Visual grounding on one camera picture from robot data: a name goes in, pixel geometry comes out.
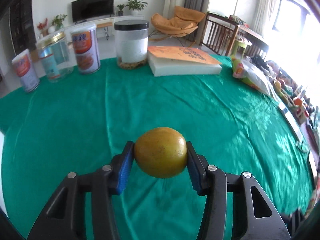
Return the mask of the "green-yellow orange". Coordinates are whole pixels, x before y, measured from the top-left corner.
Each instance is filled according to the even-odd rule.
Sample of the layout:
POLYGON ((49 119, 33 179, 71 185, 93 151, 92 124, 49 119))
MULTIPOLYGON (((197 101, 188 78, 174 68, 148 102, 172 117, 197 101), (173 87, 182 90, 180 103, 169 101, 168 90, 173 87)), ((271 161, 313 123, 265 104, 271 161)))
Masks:
POLYGON ((187 143, 180 132, 158 127, 141 135, 134 145, 134 158, 140 169, 155 178, 171 178, 187 165, 187 143))

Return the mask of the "green tablecloth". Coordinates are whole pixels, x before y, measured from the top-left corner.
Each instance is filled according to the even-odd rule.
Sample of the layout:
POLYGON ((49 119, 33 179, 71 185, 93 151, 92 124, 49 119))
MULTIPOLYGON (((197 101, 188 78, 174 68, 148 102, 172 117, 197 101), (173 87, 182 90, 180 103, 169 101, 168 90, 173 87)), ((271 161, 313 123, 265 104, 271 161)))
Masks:
POLYGON ((2 186, 9 219, 27 236, 69 172, 86 174, 110 162, 126 142, 170 127, 221 170, 251 172, 276 209, 306 210, 313 181, 308 155, 269 96, 233 77, 219 57, 218 75, 155 77, 105 59, 89 75, 42 78, 26 93, 1 99, 2 186))

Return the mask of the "white plastic snack bag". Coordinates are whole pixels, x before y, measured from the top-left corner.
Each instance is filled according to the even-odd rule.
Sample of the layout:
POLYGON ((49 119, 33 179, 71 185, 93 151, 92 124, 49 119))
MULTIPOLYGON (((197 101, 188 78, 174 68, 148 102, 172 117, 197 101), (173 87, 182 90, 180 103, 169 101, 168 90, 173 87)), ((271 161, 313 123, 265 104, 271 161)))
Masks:
POLYGON ((259 92, 278 100, 277 94, 265 74, 255 65, 246 60, 232 57, 233 77, 241 80, 259 92))

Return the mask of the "small red-white can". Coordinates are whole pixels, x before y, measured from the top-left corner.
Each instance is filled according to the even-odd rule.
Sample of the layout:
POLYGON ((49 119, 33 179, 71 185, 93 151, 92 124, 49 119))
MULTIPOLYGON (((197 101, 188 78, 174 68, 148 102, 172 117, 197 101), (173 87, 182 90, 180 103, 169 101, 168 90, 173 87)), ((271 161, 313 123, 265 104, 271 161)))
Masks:
POLYGON ((35 72, 29 49, 19 53, 11 63, 25 92, 29 93, 38 87, 40 80, 35 72))

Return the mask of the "clear jar gold lid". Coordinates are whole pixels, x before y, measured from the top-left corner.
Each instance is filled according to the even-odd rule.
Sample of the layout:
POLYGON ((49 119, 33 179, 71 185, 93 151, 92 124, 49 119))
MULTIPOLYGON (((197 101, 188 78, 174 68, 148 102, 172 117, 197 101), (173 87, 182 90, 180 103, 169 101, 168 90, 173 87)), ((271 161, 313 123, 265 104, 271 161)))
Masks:
POLYGON ((55 83, 73 72, 66 35, 63 31, 49 34, 36 43, 36 49, 47 79, 55 83))

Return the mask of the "tall red-white can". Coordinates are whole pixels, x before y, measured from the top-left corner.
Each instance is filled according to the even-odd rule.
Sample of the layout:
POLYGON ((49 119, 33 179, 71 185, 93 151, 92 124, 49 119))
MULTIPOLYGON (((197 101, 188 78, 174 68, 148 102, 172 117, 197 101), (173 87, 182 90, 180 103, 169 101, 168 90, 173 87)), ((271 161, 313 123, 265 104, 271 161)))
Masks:
POLYGON ((74 28, 71 31, 71 39, 79 72, 91 74, 99 70, 97 25, 91 23, 74 28))

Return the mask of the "white box orange cover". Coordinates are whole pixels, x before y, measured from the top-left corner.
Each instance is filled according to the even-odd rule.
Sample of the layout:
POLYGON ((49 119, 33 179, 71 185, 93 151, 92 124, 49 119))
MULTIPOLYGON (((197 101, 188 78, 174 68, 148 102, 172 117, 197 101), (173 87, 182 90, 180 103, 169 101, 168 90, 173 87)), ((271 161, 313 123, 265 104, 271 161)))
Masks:
POLYGON ((217 75, 222 63, 197 48, 149 46, 148 63, 155 77, 173 75, 217 75))

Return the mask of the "wooden dining chair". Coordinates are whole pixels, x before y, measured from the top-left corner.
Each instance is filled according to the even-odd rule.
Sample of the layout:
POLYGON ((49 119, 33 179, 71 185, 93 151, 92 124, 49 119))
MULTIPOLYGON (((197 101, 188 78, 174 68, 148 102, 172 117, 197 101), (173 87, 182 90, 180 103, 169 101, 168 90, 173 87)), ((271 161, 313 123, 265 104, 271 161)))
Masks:
POLYGON ((267 41, 258 33, 226 17, 206 13, 201 45, 218 55, 229 56, 237 37, 244 37, 252 44, 246 48, 246 56, 260 55, 263 59, 269 50, 267 41))

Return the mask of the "clear jar black lid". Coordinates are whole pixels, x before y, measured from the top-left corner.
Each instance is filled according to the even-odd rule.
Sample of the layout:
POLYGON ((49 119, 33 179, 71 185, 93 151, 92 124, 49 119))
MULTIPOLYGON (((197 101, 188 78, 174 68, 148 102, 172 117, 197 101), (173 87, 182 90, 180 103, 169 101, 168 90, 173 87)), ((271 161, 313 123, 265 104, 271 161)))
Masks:
POLYGON ((149 21, 123 20, 114 24, 117 64, 136 69, 147 63, 149 21))

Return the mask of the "orange lounge chair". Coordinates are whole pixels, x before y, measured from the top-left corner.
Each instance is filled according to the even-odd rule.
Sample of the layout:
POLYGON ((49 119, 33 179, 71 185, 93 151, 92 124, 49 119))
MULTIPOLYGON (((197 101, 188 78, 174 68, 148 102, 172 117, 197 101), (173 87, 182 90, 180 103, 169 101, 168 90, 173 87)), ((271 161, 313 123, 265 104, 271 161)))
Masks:
POLYGON ((151 24, 160 34, 180 38, 192 34, 205 16, 204 12, 176 5, 172 18, 167 19, 156 13, 151 17, 151 24))

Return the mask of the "black television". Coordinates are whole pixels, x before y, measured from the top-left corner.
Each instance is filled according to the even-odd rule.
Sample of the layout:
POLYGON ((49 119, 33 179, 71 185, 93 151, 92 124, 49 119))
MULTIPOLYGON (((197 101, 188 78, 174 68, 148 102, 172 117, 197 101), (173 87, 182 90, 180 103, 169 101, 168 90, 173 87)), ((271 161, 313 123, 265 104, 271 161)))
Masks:
POLYGON ((71 3, 72 21, 114 14, 114 0, 76 0, 71 3))

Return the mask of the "potted green plant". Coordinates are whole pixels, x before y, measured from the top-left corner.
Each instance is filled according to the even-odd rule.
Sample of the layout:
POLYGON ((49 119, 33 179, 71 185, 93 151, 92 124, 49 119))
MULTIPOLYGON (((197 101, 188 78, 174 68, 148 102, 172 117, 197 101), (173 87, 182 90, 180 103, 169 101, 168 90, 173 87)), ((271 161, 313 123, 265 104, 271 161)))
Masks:
POLYGON ((144 10, 144 8, 148 5, 148 2, 143 0, 126 0, 125 7, 128 7, 129 11, 131 11, 131 15, 138 15, 140 11, 144 10))

